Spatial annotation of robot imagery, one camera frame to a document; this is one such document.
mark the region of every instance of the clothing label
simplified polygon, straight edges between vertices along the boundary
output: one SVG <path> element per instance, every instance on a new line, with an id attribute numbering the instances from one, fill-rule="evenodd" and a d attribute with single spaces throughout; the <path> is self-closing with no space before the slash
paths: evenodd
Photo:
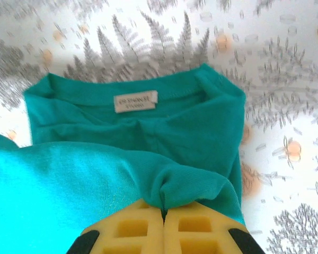
<path id="1" fill-rule="evenodd" d="M 153 110 L 156 103 L 158 103 L 157 91 L 124 94 L 114 97 L 114 110 L 116 113 Z"/>

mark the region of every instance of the folded shirt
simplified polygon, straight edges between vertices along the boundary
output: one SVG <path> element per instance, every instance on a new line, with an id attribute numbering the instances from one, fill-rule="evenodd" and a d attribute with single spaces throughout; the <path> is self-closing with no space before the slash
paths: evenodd
<path id="1" fill-rule="evenodd" d="M 244 223 L 245 95 L 209 66 L 109 84 L 48 74 L 24 95 L 33 146 L 0 135 L 0 253 L 65 253 L 139 198 L 197 200 Z"/>

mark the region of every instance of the yellow plastic object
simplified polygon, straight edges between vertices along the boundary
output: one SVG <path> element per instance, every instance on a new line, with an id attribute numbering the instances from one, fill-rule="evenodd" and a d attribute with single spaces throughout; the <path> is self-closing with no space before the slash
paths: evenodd
<path id="1" fill-rule="evenodd" d="M 246 227 L 197 202 L 170 209 L 164 227 L 165 254 L 242 254 L 230 229 Z"/>
<path id="2" fill-rule="evenodd" d="M 161 210 L 142 199 L 86 228 L 98 230 L 90 254 L 163 254 L 164 223 Z"/>

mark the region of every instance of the turquoise fabric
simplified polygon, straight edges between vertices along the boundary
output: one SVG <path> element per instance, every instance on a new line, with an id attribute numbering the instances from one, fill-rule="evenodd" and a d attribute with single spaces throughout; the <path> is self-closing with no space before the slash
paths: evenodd
<path id="1" fill-rule="evenodd" d="M 158 91 L 116 114 L 115 95 Z M 0 135 L 0 253 L 65 253 L 82 230 L 139 198 L 194 200 L 241 223 L 244 93 L 208 65 L 142 81 L 48 74 L 24 93 L 33 146 Z"/>

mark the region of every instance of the white patterned fabric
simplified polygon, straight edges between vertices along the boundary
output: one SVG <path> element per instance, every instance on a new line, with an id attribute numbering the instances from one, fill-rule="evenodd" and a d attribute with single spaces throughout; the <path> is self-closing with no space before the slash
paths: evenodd
<path id="1" fill-rule="evenodd" d="M 248 229 L 267 253 L 318 254 L 318 0 L 0 0 L 0 133 L 31 144 L 21 93 L 47 72 L 106 83 L 203 62 L 247 94 Z"/>

